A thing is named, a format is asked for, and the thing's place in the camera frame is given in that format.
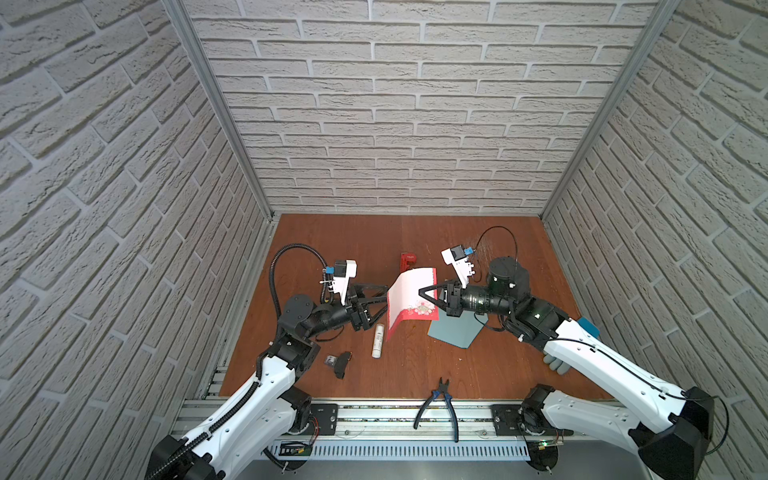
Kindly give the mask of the pink white letter card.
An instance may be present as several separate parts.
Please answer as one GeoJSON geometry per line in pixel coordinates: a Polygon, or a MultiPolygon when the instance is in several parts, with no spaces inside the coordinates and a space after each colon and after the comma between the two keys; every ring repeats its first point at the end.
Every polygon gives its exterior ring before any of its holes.
{"type": "Polygon", "coordinates": [[[406,320],[437,321],[438,308],[419,295],[419,290],[437,283],[435,268],[416,268],[402,272],[387,292],[387,332],[389,341],[397,326],[406,320]]]}

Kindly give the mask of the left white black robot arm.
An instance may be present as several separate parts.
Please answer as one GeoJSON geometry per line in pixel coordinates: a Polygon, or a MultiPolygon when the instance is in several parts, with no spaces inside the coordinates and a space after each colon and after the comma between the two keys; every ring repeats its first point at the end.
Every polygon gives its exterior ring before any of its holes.
{"type": "Polygon", "coordinates": [[[254,374],[182,438],[163,438],[150,454],[146,478],[235,479],[282,435],[315,434],[312,398],[296,383],[318,356],[319,335],[345,325],[368,330],[381,317],[370,305],[387,301],[387,286],[354,284],[356,274],[352,260],[324,265],[319,302],[304,294],[276,301],[275,338],[254,374]]]}

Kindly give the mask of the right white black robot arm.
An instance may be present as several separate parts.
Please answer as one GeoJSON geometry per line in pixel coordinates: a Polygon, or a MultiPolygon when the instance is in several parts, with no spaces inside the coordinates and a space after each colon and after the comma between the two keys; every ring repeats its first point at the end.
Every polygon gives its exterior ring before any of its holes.
{"type": "Polygon", "coordinates": [[[518,431],[530,438],[563,430],[583,433],[637,455],[662,479],[696,478],[706,456],[723,445],[713,439],[719,399],[644,370],[602,343],[587,323],[535,297],[529,272],[516,256],[493,259],[485,284],[471,284],[472,252],[461,245],[442,251],[457,277],[420,287],[419,297],[452,317],[465,312],[497,316],[499,331],[542,352],[558,373],[577,370],[619,403],[611,407],[539,384],[518,408],[518,431]]]}

